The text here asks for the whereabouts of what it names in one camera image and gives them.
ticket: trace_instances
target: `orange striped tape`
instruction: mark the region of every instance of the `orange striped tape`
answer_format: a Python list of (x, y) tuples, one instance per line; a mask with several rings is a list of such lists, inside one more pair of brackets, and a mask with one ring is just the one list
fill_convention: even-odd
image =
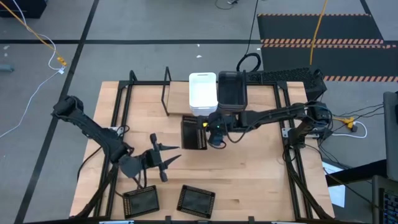
[[(311, 44), (312, 39), (262, 39), (263, 44)], [(316, 39), (316, 44), (383, 44), (381, 39)]]
[(398, 77), (386, 77), (386, 76), (371, 76), (371, 77), (358, 77), (358, 76), (325, 76), (324, 81), (335, 81), (335, 82), (398, 82)]
[[(310, 48), (311, 44), (263, 44), (262, 47), (290, 47), (290, 48)], [(397, 47), (394, 45), (346, 45), (346, 44), (315, 44), (314, 48), (334, 48), (334, 49), (390, 49)]]
[[(320, 14), (285, 14), (285, 13), (259, 13), (257, 14), (258, 17), (260, 16), (320, 16)], [(371, 16), (366, 13), (362, 14), (324, 14), (323, 16)]]

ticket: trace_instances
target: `yellow cable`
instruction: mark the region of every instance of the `yellow cable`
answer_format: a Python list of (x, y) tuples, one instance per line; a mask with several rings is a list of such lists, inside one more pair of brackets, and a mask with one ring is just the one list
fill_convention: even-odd
[(326, 9), (326, 5), (327, 4), (328, 4), (328, 0), (325, 0), (325, 3), (323, 3), (322, 12), (321, 12), (321, 14), (319, 16), (317, 28), (315, 29), (315, 33), (313, 34), (313, 39), (312, 39), (312, 43), (311, 43), (310, 65), (312, 65), (312, 53), (313, 53), (313, 47), (315, 45), (315, 38), (317, 38), (318, 29), (319, 29), (319, 26), (321, 24), (322, 16), (325, 13), (325, 9)]
[(41, 39), (39, 37), (39, 35), (36, 34), (36, 32), (34, 30), (32, 30), (27, 24), (24, 23), (24, 21), (22, 21), (17, 15), (15, 15), (14, 12), (12, 12), (2, 1), (0, 1), (0, 4), (7, 9), (7, 11), (9, 11), (22, 25), (24, 25), (26, 27), (26, 29), (29, 29), (30, 31), (32, 31), (32, 33), (47, 47), (49, 47), (50, 49), (52, 49), (53, 51), (55, 51), (55, 53), (58, 55), (57, 60), (63, 65), (63, 66), (67, 66), (67, 63), (65, 62), (65, 60), (63, 59), (63, 57), (48, 43), (46, 43), (43, 39)]

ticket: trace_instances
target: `black plastic bin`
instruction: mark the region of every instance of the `black plastic bin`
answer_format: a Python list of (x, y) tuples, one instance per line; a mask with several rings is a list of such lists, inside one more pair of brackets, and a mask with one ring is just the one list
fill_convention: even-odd
[(218, 109), (224, 112), (244, 111), (248, 105), (246, 71), (218, 74)]

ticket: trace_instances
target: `wooden table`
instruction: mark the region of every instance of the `wooden table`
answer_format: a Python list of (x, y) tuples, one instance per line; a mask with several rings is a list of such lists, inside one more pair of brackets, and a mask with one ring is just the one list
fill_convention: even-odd
[[(117, 82), (102, 84), (94, 115), (94, 120), (101, 126), (110, 125), (117, 86)], [(307, 101), (302, 83), (288, 83), (288, 88), (291, 103)], [(132, 88), (127, 117), (127, 125), (131, 129), (126, 133), (124, 140), (136, 148), (137, 154), (152, 147), (149, 141), (151, 133), (156, 133), (158, 142), (162, 144), (181, 146), (180, 114), (190, 112), (188, 83), (172, 82), (167, 87), (165, 101), (168, 111), (173, 113), (170, 116), (166, 116), (162, 107), (161, 94), (160, 85)], [(284, 106), (281, 91), (280, 97)], [(263, 111), (276, 108), (273, 87), (248, 86), (248, 102), (247, 110)], [(239, 135), (231, 133), (233, 139), (237, 139)], [(147, 171), (148, 185), (157, 187), (160, 211), (136, 217), (135, 220), (164, 220), (167, 215), (171, 215), (173, 220), (202, 219), (176, 210), (182, 185), (186, 184), (216, 193), (212, 220), (248, 220), (248, 216), (254, 216), (256, 221), (293, 221), (288, 175), (282, 160), (283, 147), (279, 124), (262, 125), (259, 129), (247, 133), (237, 144), (232, 144), (227, 138), (224, 140), (227, 147), (223, 150), (209, 147), (206, 151), (176, 149), (162, 152), (163, 159), (178, 154), (182, 156), (166, 171), (169, 177), (166, 183), (160, 181), (158, 168)], [(317, 146), (315, 140), (307, 139), (306, 143)], [(97, 143), (88, 140), (85, 158), (97, 148)], [(309, 191), (325, 211), (334, 216), (319, 153), (309, 147), (301, 152)], [(103, 156), (102, 152), (98, 153), (81, 170), (71, 215), (77, 214), (98, 188)], [(124, 193), (134, 189), (135, 182), (119, 171), (116, 190)], [(298, 188), (297, 190), (301, 216), (305, 217), (301, 192)], [(108, 190), (103, 198), (101, 214), (104, 214)], [(124, 219), (122, 199), (117, 195), (114, 197), (112, 219)]]

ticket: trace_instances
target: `concrete floor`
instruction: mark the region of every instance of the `concrete floor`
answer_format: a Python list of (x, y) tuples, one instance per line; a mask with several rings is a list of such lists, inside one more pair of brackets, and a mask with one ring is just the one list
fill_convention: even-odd
[[(385, 40), (398, 40), (395, 0), (367, 0)], [(52, 39), (80, 39), (93, 0), (50, 0), (39, 20), (28, 19), (37, 32)], [(219, 0), (220, 6), (227, 6)], [(232, 10), (222, 11), (213, 0), (100, 0), (88, 33), (88, 39), (162, 40), (229, 39), (249, 37), (255, 0), (240, 1)], [(265, 0), (258, 13), (319, 13), (320, 0)], [(359, 0), (329, 1), (326, 13), (364, 13)], [(0, 18), (0, 40), (34, 39), (15, 19)], [(252, 39), (259, 39), (255, 22)], [(57, 45), (71, 62), (76, 45)], [(252, 45), (250, 52), (257, 51)], [(192, 72), (234, 70), (246, 50), (246, 44), (146, 44), (85, 45), (75, 70), (69, 95), (85, 104), (93, 116), (102, 81), (127, 79), (133, 69), (140, 80), (159, 80), (166, 66), (174, 80), (187, 80)], [(51, 51), (39, 44), (0, 44), (0, 63), (10, 63), (13, 73), (0, 73), (0, 133), (15, 126), (30, 95), (53, 71), (47, 67)], [(255, 62), (247, 61), (249, 69)], [(57, 75), (46, 83), (33, 99), (21, 127), (0, 139), (0, 222), (12, 223), (25, 194), (44, 137), (51, 121), (52, 106), (57, 102), (66, 77)], [(396, 83), (327, 82), (323, 101), (335, 114), (382, 102), (384, 91), (396, 91)], [(362, 119), (368, 127), (366, 139), (331, 137), (325, 149), (340, 162), (358, 166), (385, 158), (382, 116)], [(76, 187), (76, 172), (86, 145), (76, 127), (59, 122), (40, 178), (27, 211), (25, 222), (67, 218)], [(370, 197), (370, 185), (358, 183), (358, 191)], [(345, 209), (335, 207), (338, 218), (370, 222), (366, 202), (347, 190)]]

